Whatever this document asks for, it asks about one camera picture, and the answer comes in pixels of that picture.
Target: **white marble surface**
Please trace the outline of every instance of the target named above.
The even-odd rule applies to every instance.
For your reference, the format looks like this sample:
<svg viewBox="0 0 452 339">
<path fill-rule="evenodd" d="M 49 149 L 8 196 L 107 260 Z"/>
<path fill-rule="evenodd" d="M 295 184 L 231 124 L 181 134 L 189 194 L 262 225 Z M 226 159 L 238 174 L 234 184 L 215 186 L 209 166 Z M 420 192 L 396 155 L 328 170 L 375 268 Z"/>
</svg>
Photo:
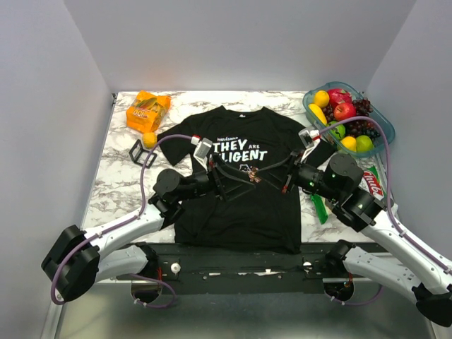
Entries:
<svg viewBox="0 0 452 339">
<path fill-rule="evenodd" d="M 136 92 L 118 94 L 107 139 L 97 171 L 93 192 L 90 197 L 88 212 L 83 228 L 94 227 L 119 218 L 141 205 L 139 193 L 140 167 L 132 163 L 129 150 L 141 133 L 126 126 L 126 110 L 132 104 Z M 172 106 L 163 119 L 157 133 L 180 123 L 191 114 L 206 112 L 224 105 L 236 111 L 254 111 L 266 106 L 275 112 L 291 117 L 305 126 L 309 125 L 302 104 L 303 92 L 163 92 L 156 95 L 170 95 Z M 374 165 L 376 159 L 360 160 L 359 165 Z M 152 195 L 152 187 L 158 173 L 170 167 L 160 149 L 157 160 L 145 173 L 147 196 Z M 176 169 L 184 175 L 191 174 L 191 162 L 187 156 Z M 314 205 L 309 197 L 300 194 L 302 206 L 302 241 L 303 242 L 336 242 L 346 239 L 351 242 L 370 242 L 364 235 L 356 233 L 344 226 L 334 215 L 327 222 L 320 224 Z M 142 237 L 140 241 L 174 242 L 174 228 Z"/>
</svg>

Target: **gray wall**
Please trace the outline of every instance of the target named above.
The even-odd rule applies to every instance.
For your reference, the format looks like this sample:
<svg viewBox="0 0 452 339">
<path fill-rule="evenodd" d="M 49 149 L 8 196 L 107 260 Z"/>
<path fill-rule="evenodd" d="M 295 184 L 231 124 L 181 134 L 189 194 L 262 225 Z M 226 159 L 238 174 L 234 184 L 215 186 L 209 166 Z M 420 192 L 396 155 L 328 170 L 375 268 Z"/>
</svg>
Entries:
<svg viewBox="0 0 452 339">
<path fill-rule="evenodd" d="M 112 97 L 61 0 L 1 8 L 0 336 L 31 339 L 50 303 L 41 260 L 82 219 Z"/>
<path fill-rule="evenodd" d="M 65 0 L 115 90 L 366 88 L 415 0 Z"/>
<path fill-rule="evenodd" d="M 402 221 L 452 258 L 452 3 L 418 0 L 369 86 L 393 122 Z"/>
</svg>

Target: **chips bag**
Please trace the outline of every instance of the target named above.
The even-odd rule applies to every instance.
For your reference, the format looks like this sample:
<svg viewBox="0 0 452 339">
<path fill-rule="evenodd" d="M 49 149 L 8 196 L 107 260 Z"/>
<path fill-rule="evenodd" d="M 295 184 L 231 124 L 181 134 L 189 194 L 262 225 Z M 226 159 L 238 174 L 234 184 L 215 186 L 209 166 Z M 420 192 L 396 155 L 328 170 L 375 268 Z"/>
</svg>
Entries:
<svg viewBox="0 0 452 339">
<path fill-rule="evenodd" d="M 171 97 L 155 96 L 140 91 L 133 104 L 127 109 L 127 126 L 141 133 L 154 132 L 171 105 Z"/>
</svg>

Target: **t-shirt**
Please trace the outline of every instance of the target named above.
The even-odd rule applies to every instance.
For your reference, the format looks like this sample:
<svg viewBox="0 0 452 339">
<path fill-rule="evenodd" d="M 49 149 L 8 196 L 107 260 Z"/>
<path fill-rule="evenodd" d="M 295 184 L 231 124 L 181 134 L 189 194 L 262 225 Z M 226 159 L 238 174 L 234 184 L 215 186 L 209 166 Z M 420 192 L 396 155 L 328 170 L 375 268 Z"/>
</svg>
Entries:
<svg viewBox="0 0 452 339">
<path fill-rule="evenodd" d="M 304 127 L 295 120 L 263 107 L 256 112 L 236 112 L 215 108 L 195 114 L 158 136 L 197 135 L 213 142 L 211 152 L 237 169 L 249 172 L 284 160 L 292 150 L 304 149 L 298 133 Z M 176 165 L 187 154 L 193 171 L 204 169 L 194 159 L 195 146 L 183 139 L 170 139 L 161 146 L 163 154 Z M 309 156 L 315 167 L 333 154 L 334 148 L 323 142 Z M 230 249 L 267 249 L 299 253 L 301 210 L 297 189 L 282 194 L 268 182 L 256 183 L 256 189 L 224 202 L 209 193 L 183 201 L 185 212 L 174 225 L 175 242 Z"/>
</svg>

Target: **cable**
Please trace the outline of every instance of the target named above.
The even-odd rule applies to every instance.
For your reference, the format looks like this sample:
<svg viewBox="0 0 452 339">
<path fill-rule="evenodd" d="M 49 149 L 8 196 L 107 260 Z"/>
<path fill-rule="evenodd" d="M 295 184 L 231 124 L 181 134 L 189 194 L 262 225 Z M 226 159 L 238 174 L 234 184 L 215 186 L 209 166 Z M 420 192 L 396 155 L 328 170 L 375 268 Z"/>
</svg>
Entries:
<svg viewBox="0 0 452 339">
<path fill-rule="evenodd" d="M 59 276 L 61 275 L 61 272 L 64 268 L 64 266 L 69 262 L 69 260 L 71 260 L 71 258 L 73 257 L 73 255 L 75 253 L 77 253 L 80 249 L 82 249 L 84 246 L 86 246 L 87 244 L 89 244 L 92 240 L 97 239 L 98 237 L 103 236 L 104 234 L 110 233 L 111 231 L 117 230 L 118 228 L 125 226 L 127 224 L 129 224 L 130 222 L 136 220 L 140 215 L 143 214 L 145 207 L 146 207 L 146 194 L 144 191 L 144 171 L 146 169 L 146 164 L 149 161 L 150 156 L 154 153 L 155 149 L 164 141 L 169 140 L 169 139 L 173 139 L 173 138 L 182 138 L 182 139 L 186 139 L 186 140 L 191 140 L 191 136 L 185 136 L 182 134 L 173 134 L 171 136 L 165 136 L 163 138 L 161 138 L 155 145 L 154 147 L 152 147 L 148 153 L 148 156 L 146 157 L 146 159 L 143 162 L 143 166 L 141 168 L 141 173 L 140 173 L 140 191 L 141 191 L 141 209 L 140 212 L 138 213 L 138 215 L 133 216 L 132 218 L 125 220 L 123 222 L 120 222 L 117 225 L 111 226 L 109 228 L 107 228 L 106 230 L 99 232 L 97 234 L 94 234 L 93 236 L 83 240 L 80 244 L 78 244 L 77 246 L 75 246 L 72 251 L 70 251 L 65 257 L 64 259 L 61 261 L 61 263 L 59 264 L 54 278 L 52 280 L 52 286 L 50 287 L 50 298 L 52 299 L 53 303 L 56 305 L 63 305 L 65 304 L 64 300 L 58 300 L 57 298 L 57 283 L 59 280 Z"/>
<path fill-rule="evenodd" d="M 332 301 L 337 302 L 339 304 L 342 304 L 342 306 L 366 306 L 368 304 L 371 304 L 372 302 L 376 301 L 383 292 L 383 286 L 380 285 L 378 292 L 369 300 L 365 302 L 343 302 L 342 300 L 336 299 L 334 296 L 329 295 L 325 292 L 325 295 Z"/>
<path fill-rule="evenodd" d="M 404 237 L 407 239 L 407 241 L 413 245 L 416 249 L 418 249 L 420 252 L 422 252 L 427 258 L 431 259 L 433 262 L 435 262 L 436 265 L 438 265 L 439 267 L 444 269 L 444 272 L 447 274 L 451 274 L 452 275 L 452 270 L 444 263 L 441 262 L 441 260 L 439 260 L 437 257 L 435 257 L 433 254 L 431 254 L 429 251 L 427 251 L 426 249 L 424 249 L 424 247 L 422 247 L 418 242 L 416 242 L 412 237 L 410 237 L 409 235 L 407 235 L 404 230 L 402 229 L 402 227 L 400 227 L 400 225 L 398 224 L 398 221 L 396 220 L 396 218 L 394 217 L 392 208 L 391 208 L 391 182 L 392 182 L 392 178 L 391 178 L 391 160 L 390 160 L 390 156 L 389 156 L 389 143 L 388 143 L 388 139 L 386 138 L 383 129 L 381 128 L 381 126 L 378 124 L 378 122 L 376 122 L 375 120 L 369 118 L 369 117 L 352 117 L 352 118 L 348 118 L 345 120 L 342 120 L 341 122 L 338 122 L 337 124 L 328 126 L 322 130 L 319 131 L 319 134 L 323 134 L 327 131 L 329 131 L 330 129 L 334 129 L 337 125 L 342 125 L 351 121 L 355 121 L 355 120 L 366 120 L 366 121 L 370 121 L 371 123 L 373 123 L 375 125 L 375 127 L 379 130 L 381 137 L 383 138 L 383 143 L 384 143 L 384 149 L 385 149 L 385 153 L 386 153 L 386 205 L 388 206 L 388 217 L 389 220 L 392 222 L 393 226 L 395 227 L 395 229 L 398 231 L 399 235 L 401 237 Z"/>
<path fill-rule="evenodd" d="M 172 294 L 172 299 L 168 303 L 163 304 L 163 305 L 148 304 L 146 302 L 142 302 L 139 298 L 135 297 L 135 295 L 132 295 L 135 304 L 140 304 L 140 305 L 143 305 L 144 307 L 149 307 L 150 309 L 166 309 L 167 307 L 170 307 L 171 305 L 173 305 L 174 302 L 176 301 L 176 299 L 177 299 L 176 292 L 171 287 L 171 285 L 166 283 L 165 281 L 142 277 L 141 275 L 137 275 L 137 274 L 131 274 L 131 276 L 134 278 L 137 278 L 137 279 L 146 280 L 146 281 L 150 281 L 152 283 L 157 283 L 159 285 L 165 286 Z"/>
</svg>

